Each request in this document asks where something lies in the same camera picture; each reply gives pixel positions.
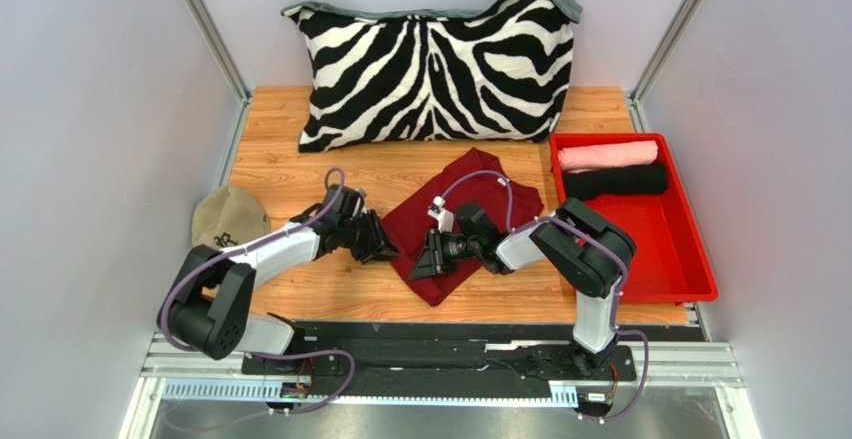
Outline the dark red t shirt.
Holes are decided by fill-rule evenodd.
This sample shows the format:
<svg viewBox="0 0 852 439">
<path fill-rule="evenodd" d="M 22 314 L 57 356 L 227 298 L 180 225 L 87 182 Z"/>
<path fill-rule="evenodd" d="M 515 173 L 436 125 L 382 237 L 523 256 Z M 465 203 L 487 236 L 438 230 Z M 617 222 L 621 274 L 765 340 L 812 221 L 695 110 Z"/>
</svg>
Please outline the dark red t shirt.
<svg viewBox="0 0 852 439">
<path fill-rule="evenodd" d="M 454 273 L 443 277 L 428 277 L 415 281 L 408 274 L 423 250 L 427 231 L 436 221 L 427 213 L 435 197 L 460 178 L 479 170 L 503 173 L 498 157 L 476 148 L 446 165 L 443 171 L 403 201 L 382 219 L 382 225 L 400 255 L 392 262 L 393 268 L 404 283 L 431 307 L 440 305 L 468 277 L 481 269 L 477 260 L 463 261 Z M 455 210 L 459 205 L 475 200 L 490 219 L 504 232 L 508 205 L 507 190 L 493 175 L 477 175 L 452 189 L 446 198 L 446 207 Z"/>
</svg>

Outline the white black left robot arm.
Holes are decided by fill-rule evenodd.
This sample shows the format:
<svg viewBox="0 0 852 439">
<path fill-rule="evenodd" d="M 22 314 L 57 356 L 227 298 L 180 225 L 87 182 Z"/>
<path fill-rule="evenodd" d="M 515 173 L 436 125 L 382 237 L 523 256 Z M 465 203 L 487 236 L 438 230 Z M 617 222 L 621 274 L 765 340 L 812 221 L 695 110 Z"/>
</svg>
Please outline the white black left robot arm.
<svg viewBox="0 0 852 439">
<path fill-rule="evenodd" d="M 178 349 L 213 360 L 233 352 L 280 356 L 296 327 L 287 319 L 251 312 L 254 291 L 275 276 L 338 249 L 361 264 L 390 262 L 392 244 L 365 194 L 342 184 L 283 228 L 224 249 L 200 245 L 186 256 L 158 313 L 157 324 Z"/>
</svg>

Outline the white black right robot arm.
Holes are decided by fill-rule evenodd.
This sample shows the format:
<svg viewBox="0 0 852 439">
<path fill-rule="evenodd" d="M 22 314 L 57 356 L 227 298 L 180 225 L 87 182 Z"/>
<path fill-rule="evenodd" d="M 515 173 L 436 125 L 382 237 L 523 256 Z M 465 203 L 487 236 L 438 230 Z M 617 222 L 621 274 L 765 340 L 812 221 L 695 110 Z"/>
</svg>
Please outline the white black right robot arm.
<svg viewBox="0 0 852 439">
<path fill-rule="evenodd" d="M 450 211 L 437 198 L 429 214 L 438 225 L 427 231 L 409 280 L 446 277 L 471 262 L 508 275 L 548 261 L 576 295 L 571 364 L 588 376 L 608 363 L 618 343 L 617 304 L 637 252 L 627 232 L 576 198 L 506 232 L 477 201 Z"/>
</svg>

